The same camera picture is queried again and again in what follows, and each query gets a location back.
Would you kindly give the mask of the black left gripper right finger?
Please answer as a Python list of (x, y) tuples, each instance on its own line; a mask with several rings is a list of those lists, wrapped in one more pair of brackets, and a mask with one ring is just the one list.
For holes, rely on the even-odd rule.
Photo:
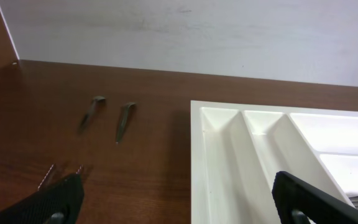
[(281, 223), (358, 224), (358, 209), (288, 172), (276, 173), (272, 195)]

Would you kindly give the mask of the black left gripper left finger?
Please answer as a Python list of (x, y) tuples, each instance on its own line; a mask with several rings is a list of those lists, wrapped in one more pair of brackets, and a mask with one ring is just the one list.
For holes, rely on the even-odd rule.
[(75, 224), (84, 196), (81, 175), (72, 173), (0, 211), (0, 223)]

